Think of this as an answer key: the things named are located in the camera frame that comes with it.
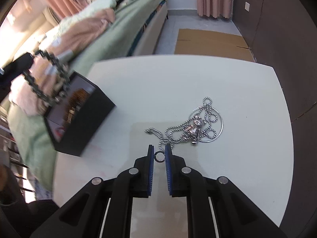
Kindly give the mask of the silver robot figure pendant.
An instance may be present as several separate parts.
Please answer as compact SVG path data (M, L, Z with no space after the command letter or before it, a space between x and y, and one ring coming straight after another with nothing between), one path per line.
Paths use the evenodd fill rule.
M184 130L184 138L187 138L187 141L190 141L191 145L197 145L201 129L204 127L204 125L205 120L203 120L198 115L194 115L192 125Z

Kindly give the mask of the black jewelry box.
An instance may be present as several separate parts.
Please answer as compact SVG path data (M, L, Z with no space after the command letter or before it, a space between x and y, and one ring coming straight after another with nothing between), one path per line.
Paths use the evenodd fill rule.
M77 72L59 104L44 114L45 125L57 152L80 157L115 103L94 83Z

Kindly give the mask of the pink duck blanket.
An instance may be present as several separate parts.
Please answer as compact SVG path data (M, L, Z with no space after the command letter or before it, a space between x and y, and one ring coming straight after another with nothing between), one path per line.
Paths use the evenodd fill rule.
M43 115L65 96L57 91L69 83L68 61L103 34L115 19L113 9L102 9L67 27L35 57L29 76L20 75L11 82L9 101L27 115Z

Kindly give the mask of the green bed sheet mattress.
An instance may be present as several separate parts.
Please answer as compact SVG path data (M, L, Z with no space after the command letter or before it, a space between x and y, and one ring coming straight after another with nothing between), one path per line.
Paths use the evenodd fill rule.
M121 5L115 10L115 22L72 60L70 68L87 76L97 61L128 56L141 27L163 1L166 0L132 0ZM43 117L28 116L19 106L11 103L8 123L23 162L40 185L52 191L56 151Z

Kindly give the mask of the light green pillow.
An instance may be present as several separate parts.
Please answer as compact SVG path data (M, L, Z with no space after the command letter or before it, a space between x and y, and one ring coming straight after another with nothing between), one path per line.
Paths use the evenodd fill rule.
M96 12L102 9L115 9L118 2L119 0L94 0L79 13L61 20L59 27L65 29L85 18L92 17Z

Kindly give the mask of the flattened cardboard sheet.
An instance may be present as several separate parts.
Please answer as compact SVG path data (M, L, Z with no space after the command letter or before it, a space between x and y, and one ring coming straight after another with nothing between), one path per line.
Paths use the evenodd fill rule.
M205 30L180 29L174 53L255 61L242 36Z

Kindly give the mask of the white wall socket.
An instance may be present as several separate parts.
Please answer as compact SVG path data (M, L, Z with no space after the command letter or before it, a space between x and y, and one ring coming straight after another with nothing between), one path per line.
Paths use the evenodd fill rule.
M245 2L244 9L249 12L250 4L248 2Z

